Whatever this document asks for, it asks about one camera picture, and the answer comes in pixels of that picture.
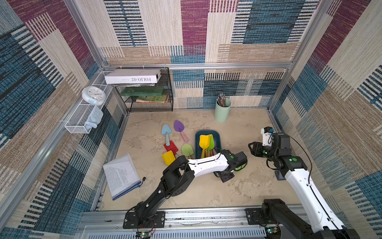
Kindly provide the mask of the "yellow shovel blue tip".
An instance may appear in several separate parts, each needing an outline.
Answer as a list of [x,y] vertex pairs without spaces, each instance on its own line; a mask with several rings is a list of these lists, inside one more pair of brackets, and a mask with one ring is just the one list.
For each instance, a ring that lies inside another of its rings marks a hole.
[[202,148],[201,158],[205,158],[206,149],[208,149],[209,144],[210,144],[209,135],[200,135],[199,146]]
[[176,160],[175,155],[171,150],[162,154],[162,158],[164,160],[164,163],[168,166],[171,165]]

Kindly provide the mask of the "red shovel wooden handle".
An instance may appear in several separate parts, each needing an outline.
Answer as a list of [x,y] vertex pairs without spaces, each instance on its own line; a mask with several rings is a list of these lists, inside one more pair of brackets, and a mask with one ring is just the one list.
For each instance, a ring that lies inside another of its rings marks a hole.
[[165,147],[166,151],[172,151],[174,156],[177,155],[178,148],[176,147],[176,145],[174,144],[174,142],[172,140],[170,140],[170,145],[164,144],[164,147]]

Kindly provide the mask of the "light blue trowel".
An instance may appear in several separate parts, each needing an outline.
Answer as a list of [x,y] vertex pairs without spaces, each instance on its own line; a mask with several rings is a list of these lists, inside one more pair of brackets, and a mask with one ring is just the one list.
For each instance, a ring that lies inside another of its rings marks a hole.
[[163,124],[161,134],[166,138],[166,146],[170,146],[169,134],[172,133],[172,130],[168,124]]

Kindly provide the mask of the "green trowel yellow handle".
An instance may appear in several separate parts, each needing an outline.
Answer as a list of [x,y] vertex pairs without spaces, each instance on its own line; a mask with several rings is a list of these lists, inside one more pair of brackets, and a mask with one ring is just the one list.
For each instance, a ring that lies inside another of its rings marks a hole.
[[244,168],[247,166],[247,164],[248,164],[248,163],[243,164],[243,165],[239,166],[238,168],[235,168],[234,171],[235,171],[235,172],[239,172],[239,171],[241,171],[242,169],[244,169]]

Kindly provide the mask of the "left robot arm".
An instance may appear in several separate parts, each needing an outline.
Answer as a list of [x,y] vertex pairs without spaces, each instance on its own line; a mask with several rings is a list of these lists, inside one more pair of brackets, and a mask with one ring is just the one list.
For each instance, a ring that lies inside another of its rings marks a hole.
[[195,178],[216,172],[224,183],[232,179],[234,172],[247,163],[244,152],[233,154],[229,150],[222,150],[217,155],[202,159],[187,159],[183,155],[178,157],[163,171],[156,190],[148,199],[134,207],[135,227],[148,227],[160,206],[170,197],[184,193]]

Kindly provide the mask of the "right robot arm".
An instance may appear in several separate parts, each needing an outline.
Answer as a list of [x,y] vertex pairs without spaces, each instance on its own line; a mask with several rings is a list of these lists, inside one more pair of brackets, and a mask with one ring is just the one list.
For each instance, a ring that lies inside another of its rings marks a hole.
[[292,212],[281,199],[263,201],[262,220],[281,223],[297,239],[358,239],[358,233],[346,228],[324,200],[311,179],[311,169],[299,156],[292,155],[290,136],[276,133],[271,127],[263,128],[261,135],[261,142],[248,145],[251,154],[274,164],[275,174],[291,185],[309,221]]

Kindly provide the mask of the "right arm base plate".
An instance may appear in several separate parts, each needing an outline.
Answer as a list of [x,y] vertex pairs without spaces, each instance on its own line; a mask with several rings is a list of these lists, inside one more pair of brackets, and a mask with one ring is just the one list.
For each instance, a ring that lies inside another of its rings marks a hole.
[[249,225],[266,227],[268,225],[277,225],[279,223],[279,221],[276,221],[275,219],[269,219],[263,216],[260,208],[247,208],[244,211]]

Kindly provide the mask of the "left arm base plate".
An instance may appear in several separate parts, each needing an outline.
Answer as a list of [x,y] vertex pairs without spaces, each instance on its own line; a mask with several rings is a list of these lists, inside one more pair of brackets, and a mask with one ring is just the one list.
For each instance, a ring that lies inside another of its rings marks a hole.
[[123,221],[123,229],[157,229],[164,228],[166,213],[164,211],[157,211],[154,216],[146,217],[137,216],[135,212],[127,212]]

